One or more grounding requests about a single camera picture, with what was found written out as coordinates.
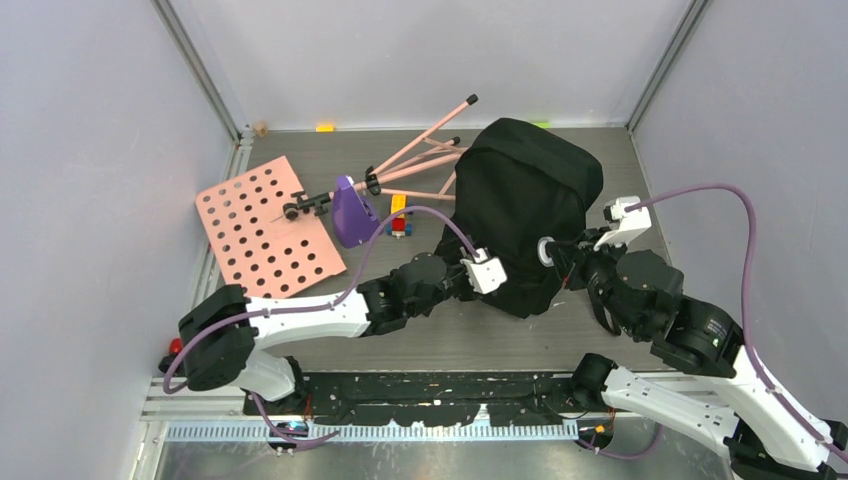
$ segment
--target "pink pegboard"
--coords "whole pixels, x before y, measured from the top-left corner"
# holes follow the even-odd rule
[[[248,296],[286,298],[345,271],[320,219],[283,217],[283,203],[301,190],[289,161],[280,157],[197,195],[227,283],[240,283]]]

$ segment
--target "black bag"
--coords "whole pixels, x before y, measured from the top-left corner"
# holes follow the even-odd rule
[[[456,164],[452,217],[506,270],[483,301],[521,318],[547,311],[563,279],[539,261],[538,241],[580,235],[603,185],[595,157],[542,128],[511,118],[486,127]],[[435,253],[458,262],[460,245],[445,228]]]

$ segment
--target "white wall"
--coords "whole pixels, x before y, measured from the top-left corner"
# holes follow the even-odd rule
[[[689,0],[175,4],[232,110],[313,129],[429,125],[471,93],[451,125],[624,124]]]
[[[848,422],[848,2],[716,1],[636,142],[653,193],[742,187],[757,208],[751,312],[769,367],[813,412]],[[747,235],[729,193],[657,215],[691,295],[739,318]]]
[[[117,479],[231,143],[145,1],[0,15],[0,465]]]

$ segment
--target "purple plastic object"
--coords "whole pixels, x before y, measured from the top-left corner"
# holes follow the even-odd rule
[[[336,178],[333,193],[333,229],[345,248],[362,245],[380,225],[374,206],[353,189],[353,180],[346,175]]]

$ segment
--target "black fabric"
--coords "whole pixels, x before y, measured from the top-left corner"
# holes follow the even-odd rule
[[[539,262],[536,245],[580,235],[603,183],[595,157],[547,130],[511,118],[486,127],[456,164],[453,215],[506,270],[507,282],[483,301],[521,318],[545,312],[562,279]],[[436,254],[458,261],[459,246],[445,228]]]

